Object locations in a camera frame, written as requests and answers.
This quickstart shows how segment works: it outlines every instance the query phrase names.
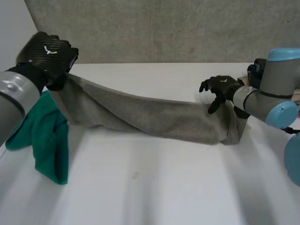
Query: black cable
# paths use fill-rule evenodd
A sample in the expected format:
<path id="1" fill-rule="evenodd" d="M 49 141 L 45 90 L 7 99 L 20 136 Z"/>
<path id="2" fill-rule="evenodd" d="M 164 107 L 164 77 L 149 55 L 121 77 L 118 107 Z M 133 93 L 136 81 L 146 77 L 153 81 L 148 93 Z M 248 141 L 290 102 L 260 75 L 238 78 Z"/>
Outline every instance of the black cable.
<path id="1" fill-rule="evenodd" d="M 288 134 L 290 134 L 290 135 L 300 133 L 300 130 L 294 130 L 294 129 L 291 128 L 291 127 L 283 128 L 283 129 L 281 129 L 281 130 L 285 131 L 286 133 L 288 133 Z"/>

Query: white table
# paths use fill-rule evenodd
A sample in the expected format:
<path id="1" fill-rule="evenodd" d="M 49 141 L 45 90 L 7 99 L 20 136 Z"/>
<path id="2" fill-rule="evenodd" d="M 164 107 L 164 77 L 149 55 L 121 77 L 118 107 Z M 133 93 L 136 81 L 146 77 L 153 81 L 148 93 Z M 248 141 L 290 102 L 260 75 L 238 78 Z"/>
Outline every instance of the white table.
<path id="1" fill-rule="evenodd" d="M 82 64 L 72 73 L 130 94 L 210 102 L 202 80 L 237 78 L 248 65 Z M 34 169 L 31 147 L 0 159 L 0 224 L 298 225 L 300 187 L 283 165 L 290 137 L 255 118 L 234 146 L 71 127 L 65 186 Z"/>

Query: concrete wall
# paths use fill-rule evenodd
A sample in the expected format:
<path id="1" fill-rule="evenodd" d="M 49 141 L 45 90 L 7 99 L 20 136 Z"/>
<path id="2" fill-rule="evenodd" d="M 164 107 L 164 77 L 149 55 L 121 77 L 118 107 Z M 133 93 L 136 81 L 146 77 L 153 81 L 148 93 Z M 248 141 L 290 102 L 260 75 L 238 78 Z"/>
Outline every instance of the concrete wall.
<path id="1" fill-rule="evenodd" d="M 297 0 L 25 0 L 79 63 L 251 62 L 299 46 Z"/>

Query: towel fold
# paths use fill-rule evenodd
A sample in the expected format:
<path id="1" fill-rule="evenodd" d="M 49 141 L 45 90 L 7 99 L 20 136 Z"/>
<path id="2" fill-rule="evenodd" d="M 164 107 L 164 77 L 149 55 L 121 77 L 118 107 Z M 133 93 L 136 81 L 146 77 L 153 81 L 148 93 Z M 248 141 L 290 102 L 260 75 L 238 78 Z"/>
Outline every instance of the towel fold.
<path id="1" fill-rule="evenodd" d="M 238 144 L 247 120 L 230 102 L 209 115 L 208 104 L 140 97 L 69 75 L 63 90 L 50 91 L 71 124 L 139 132 L 196 143 Z"/>
<path id="2" fill-rule="evenodd" d="M 32 145 L 35 169 L 57 184 L 68 181 L 68 124 L 48 91 L 5 143 L 8 150 Z"/>

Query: green cloth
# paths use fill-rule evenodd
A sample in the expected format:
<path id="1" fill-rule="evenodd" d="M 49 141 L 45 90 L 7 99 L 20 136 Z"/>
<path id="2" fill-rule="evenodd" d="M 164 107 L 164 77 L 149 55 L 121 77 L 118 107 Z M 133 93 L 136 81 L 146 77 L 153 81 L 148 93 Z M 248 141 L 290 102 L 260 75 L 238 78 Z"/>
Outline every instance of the green cloth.
<path id="1" fill-rule="evenodd" d="M 32 145 L 35 169 L 57 184 L 68 182 L 68 124 L 48 91 L 42 93 L 5 145 L 9 150 Z"/>

